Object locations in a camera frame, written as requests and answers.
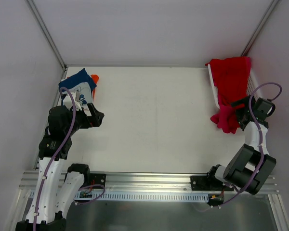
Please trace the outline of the red t shirt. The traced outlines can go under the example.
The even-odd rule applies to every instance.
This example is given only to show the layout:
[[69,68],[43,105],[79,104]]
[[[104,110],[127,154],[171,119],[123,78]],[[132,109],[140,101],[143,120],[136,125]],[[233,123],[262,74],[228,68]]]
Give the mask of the red t shirt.
[[249,57],[211,59],[205,65],[211,68],[213,84],[217,87],[220,104],[230,105],[247,96],[246,90],[251,70]]

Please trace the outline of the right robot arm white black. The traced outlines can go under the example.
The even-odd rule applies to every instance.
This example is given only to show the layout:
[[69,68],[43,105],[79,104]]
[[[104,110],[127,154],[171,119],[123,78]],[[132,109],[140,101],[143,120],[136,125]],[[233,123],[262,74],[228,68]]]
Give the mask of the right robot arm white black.
[[268,122],[265,120],[275,110],[275,105],[266,99],[248,96],[231,104],[244,132],[245,143],[230,163],[213,166],[207,173],[206,185],[211,190],[222,186],[243,188],[255,195],[276,166],[276,159],[269,155],[266,147]]

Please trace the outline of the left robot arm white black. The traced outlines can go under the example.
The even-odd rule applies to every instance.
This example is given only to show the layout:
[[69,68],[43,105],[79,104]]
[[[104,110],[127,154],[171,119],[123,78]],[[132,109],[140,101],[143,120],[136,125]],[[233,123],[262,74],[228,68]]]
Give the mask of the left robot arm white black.
[[48,126],[39,144],[39,175],[30,209],[17,231],[64,231],[68,210],[78,191],[101,189],[95,197],[105,193],[105,184],[91,179],[87,164],[72,164],[59,186],[64,162],[72,145],[71,136],[79,129],[99,127],[104,113],[92,103],[85,107],[65,104],[49,111]]

